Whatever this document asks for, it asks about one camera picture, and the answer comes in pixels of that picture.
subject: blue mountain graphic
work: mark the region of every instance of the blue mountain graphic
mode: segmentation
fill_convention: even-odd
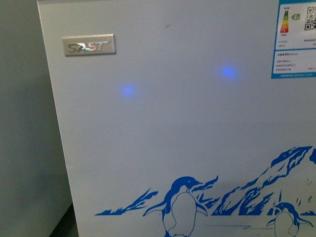
[[[282,153],[258,178],[219,198],[218,205],[213,204],[215,210],[212,215],[232,215],[234,212],[238,212],[238,215],[260,215],[265,208],[270,209],[271,206],[267,206],[267,204],[273,196],[280,193],[279,190],[274,189],[273,184],[293,172],[311,149],[312,147],[299,147]],[[315,149],[310,156],[310,161],[313,163],[316,161]]]
[[[197,202],[206,206],[209,209],[208,212],[212,213],[213,216],[232,215],[233,213],[236,213],[237,215],[273,215],[275,212],[274,214],[277,214],[276,210],[273,209],[273,206],[277,203],[286,201],[295,204],[295,201],[287,200],[292,197],[282,195],[282,189],[277,185],[277,182],[279,180],[287,179],[289,174],[295,173],[295,168],[301,164],[306,166],[315,165],[316,149],[309,146],[293,148],[283,152],[271,162],[271,165],[266,168],[259,177],[242,187],[238,186],[234,188],[222,197],[205,197],[206,194],[203,192],[214,186],[219,179],[218,176],[215,179],[206,182],[204,185],[192,189],[192,195],[196,194],[195,197]],[[311,183],[312,181],[307,178],[307,186],[310,186]],[[146,207],[146,200],[153,198],[158,193],[149,193],[149,190],[126,208],[119,208],[116,211],[105,210],[96,215],[122,215],[127,211],[142,209]],[[313,195],[310,195],[307,198],[300,197],[295,199],[297,207],[299,207],[301,209],[300,212],[303,213],[302,215],[316,215],[315,205],[312,206],[311,203]]]

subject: blue penguin graphic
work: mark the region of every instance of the blue penguin graphic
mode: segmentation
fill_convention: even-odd
[[[190,176],[175,180],[164,200],[148,208],[143,216],[161,211],[165,237],[189,237],[195,226],[197,212],[207,216],[206,208],[190,193],[191,188],[199,184],[202,183]]]
[[[296,237],[300,230],[300,224],[314,227],[311,222],[302,219],[290,203],[281,202],[274,208],[280,210],[280,213],[269,221],[267,226],[274,224],[276,237]]]

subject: sticker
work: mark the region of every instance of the sticker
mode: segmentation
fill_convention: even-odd
[[[316,77],[316,0],[280,0],[272,79]]]

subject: qr code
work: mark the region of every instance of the qr code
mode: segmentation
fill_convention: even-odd
[[[305,30],[316,30],[316,6],[310,6],[307,8]]]

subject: mountain illustration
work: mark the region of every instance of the mountain illustration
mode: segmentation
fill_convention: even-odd
[[[283,152],[257,178],[241,184],[221,197],[210,197],[210,190],[219,177],[191,190],[196,202],[208,208],[212,216],[277,215],[274,208],[281,202],[290,203],[300,215],[316,216],[316,149],[295,147]],[[145,202],[158,192],[147,190],[127,208],[105,210],[96,215],[122,215],[142,209]]]
[[[315,203],[311,205],[315,193],[311,185],[315,164],[316,149],[293,148],[283,152],[258,178],[244,186],[219,198],[203,199],[202,195],[199,201],[211,209],[213,216],[272,215],[272,207],[281,201],[295,204],[301,214],[315,215]],[[307,168],[313,168],[314,172],[304,172]],[[299,169],[303,176],[295,175]]]

